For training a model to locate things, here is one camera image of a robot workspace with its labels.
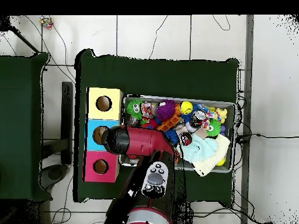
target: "hole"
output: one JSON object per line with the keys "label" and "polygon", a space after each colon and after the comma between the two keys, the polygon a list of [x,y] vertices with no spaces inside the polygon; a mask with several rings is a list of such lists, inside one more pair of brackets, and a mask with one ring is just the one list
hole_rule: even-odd
{"label": "hole", "polygon": [[95,128],[92,134],[92,138],[96,144],[102,145],[102,135],[106,130],[108,130],[108,127],[106,126],[99,126]]}
{"label": "hole", "polygon": [[112,107],[112,101],[108,96],[100,96],[96,100],[96,108],[100,111],[109,111]]}
{"label": "hole", "polygon": [[93,164],[93,169],[98,174],[104,174],[108,171],[108,163],[107,163],[107,161],[105,161],[103,159],[97,160]]}

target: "orange toy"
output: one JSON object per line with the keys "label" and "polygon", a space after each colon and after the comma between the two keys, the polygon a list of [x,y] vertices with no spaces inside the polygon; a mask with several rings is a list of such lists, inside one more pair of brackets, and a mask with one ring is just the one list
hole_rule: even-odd
{"label": "orange toy", "polygon": [[157,130],[159,131],[167,131],[171,127],[173,127],[177,122],[180,121],[180,118],[174,114],[170,119],[162,122],[160,126],[158,126]]}
{"label": "orange toy", "polygon": [[175,114],[180,116],[182,113],[180,112],[180,104],[175,104]]}

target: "yellow smiley ball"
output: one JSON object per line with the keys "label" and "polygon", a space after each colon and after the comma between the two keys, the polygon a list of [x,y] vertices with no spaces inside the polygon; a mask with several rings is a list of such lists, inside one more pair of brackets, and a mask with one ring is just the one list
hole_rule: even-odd
{"label": "yellow smiley ball", "polygon": [[216,166],[222,166],[225,162],[225,157],[223,159],[221,159],[221,161],[219,161]]}
{"label": "yellow smiley ball", "polygon": [[180,112],[184,115],[187,115],[189,113],[191,113],[193,110],[193,106],[191,104],[191,102],[189,101],[183,101],[181,104],[180,104]]}

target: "pink block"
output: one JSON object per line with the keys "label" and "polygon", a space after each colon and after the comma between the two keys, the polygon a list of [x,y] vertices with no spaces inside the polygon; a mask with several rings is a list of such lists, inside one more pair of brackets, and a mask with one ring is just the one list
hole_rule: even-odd
{"label": "pink block", "polygon": [[[107,151],[86,151],[85,178],[83,181],[114,183],[119,173],[117,157],[117,155],[113,155]],[[104,174],[98,174],[93,169],[93,164],[100,159],[108,163],[108,170]]]}

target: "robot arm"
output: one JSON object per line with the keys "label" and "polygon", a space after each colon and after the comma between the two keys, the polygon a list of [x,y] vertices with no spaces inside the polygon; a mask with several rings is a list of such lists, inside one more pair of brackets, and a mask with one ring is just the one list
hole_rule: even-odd
{"label": "robot arm", "polygon": [[164,134],[116,126],[103,133],[102,143],[114,154],[143,156],[104,224],[172,224],[175,153]]}

